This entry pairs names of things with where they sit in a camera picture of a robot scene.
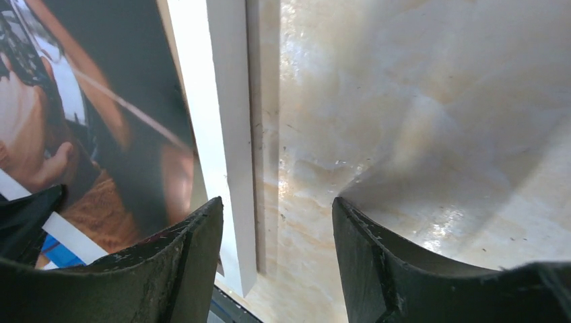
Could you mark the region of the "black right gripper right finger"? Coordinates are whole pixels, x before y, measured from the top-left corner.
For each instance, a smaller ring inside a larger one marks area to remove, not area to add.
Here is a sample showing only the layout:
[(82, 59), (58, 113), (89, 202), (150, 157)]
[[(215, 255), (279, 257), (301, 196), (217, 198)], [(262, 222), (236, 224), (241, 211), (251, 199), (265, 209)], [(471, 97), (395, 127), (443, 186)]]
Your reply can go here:
[(333, 231), (350, 322), (569, 322), (570, 263), (492, 270), (429, 251), (337, 197)]

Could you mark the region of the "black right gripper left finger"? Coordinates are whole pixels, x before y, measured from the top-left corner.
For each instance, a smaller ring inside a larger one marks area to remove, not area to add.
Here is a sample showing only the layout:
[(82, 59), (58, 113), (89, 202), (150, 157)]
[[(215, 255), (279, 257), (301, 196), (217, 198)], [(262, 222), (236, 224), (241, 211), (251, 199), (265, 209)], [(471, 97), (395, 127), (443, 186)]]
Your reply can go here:
[(205, 322), (223, 203), (87, 266), (37, 270), (1, 261), (2, 322)]

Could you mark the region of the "printed photo with backing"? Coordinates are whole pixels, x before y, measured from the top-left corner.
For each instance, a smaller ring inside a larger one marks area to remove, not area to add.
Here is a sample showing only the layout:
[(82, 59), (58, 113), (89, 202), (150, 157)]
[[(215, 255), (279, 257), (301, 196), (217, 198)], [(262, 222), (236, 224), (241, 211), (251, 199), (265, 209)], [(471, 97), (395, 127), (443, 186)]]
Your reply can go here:
[(193, 209), (192, 125), (164, 1), (1, 2), (1, 171), (105, 253)]

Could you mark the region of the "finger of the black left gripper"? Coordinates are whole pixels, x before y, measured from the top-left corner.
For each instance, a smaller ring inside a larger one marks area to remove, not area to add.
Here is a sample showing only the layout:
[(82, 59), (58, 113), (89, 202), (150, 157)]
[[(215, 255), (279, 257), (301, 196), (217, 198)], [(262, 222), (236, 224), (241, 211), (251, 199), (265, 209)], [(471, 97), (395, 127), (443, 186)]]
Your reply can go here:
[(63, 199), (64, 188), (53, 186), (30, 196), (1, 196), (1, 258), (34, 266), (47, 232), (42, 228)]

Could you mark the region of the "white wooden photo frame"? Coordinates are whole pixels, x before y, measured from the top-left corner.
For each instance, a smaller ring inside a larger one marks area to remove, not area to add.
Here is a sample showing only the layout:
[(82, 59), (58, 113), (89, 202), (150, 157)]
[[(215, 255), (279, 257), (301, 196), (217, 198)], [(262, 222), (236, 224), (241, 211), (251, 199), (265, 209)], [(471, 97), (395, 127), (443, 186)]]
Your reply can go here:
[(245, 1), (160, 1), (205, 190), (224, 205), (216, 279), (245, 296), (257, 280)]

